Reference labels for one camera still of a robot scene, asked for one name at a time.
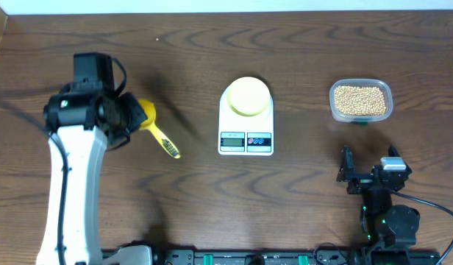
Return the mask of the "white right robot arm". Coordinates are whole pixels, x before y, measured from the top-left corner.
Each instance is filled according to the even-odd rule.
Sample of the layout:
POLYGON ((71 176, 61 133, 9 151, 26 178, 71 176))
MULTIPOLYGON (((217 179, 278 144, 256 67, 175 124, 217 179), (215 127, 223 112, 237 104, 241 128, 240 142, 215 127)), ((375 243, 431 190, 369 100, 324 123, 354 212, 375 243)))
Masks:
POLYGON ((411 265, 409 248, 416 243, 420 213, 392 201, 411 173, 394 146, 369 173, 357 172, 351 149, 342 149, 337 181, 348 184, 348 194, 362 197, 360 222, 368 236, 368 244, 349 255, 350 264, 411 265))

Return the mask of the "pale yellow bowl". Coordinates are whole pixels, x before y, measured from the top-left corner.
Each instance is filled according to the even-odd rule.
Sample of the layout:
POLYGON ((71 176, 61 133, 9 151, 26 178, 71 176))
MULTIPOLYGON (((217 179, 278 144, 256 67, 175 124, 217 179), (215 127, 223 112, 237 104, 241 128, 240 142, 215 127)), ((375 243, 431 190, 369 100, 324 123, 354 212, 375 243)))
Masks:
POLYGON ((230 109, 241 116, 256 116, 269 106, 271 93, 267 85, 255 77, 241 77, 226 90, 230 109))

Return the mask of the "yellow measuring scoop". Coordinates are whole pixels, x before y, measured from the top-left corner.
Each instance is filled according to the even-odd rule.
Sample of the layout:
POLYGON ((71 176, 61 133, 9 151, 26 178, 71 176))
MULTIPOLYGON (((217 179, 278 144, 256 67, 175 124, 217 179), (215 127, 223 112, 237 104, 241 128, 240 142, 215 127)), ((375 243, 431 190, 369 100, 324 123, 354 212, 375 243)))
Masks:
POLYGON ((139 99, 138 103, 143 108, 144 113, 147 116, 145 120, 140 125, 140 130, 149 131, 158 144, 172 157, 175 159, 180 159, 181 154, 176 145, 166 136, 166 134, 156 125, 157 111, 153 102, 150 102, 147 99, 139 99))

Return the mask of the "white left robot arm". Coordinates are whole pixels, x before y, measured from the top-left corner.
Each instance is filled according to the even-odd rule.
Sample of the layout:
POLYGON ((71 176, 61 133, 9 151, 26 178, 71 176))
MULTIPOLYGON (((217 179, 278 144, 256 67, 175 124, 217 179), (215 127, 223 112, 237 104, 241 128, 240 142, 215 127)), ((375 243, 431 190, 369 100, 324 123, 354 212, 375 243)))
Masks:
POLYGON ((110 264, 99 240, 99 188, 105 152, 123 146, 147 119, 132 93, 69 83, 44 107, 51 184, 37 264, 110 264))

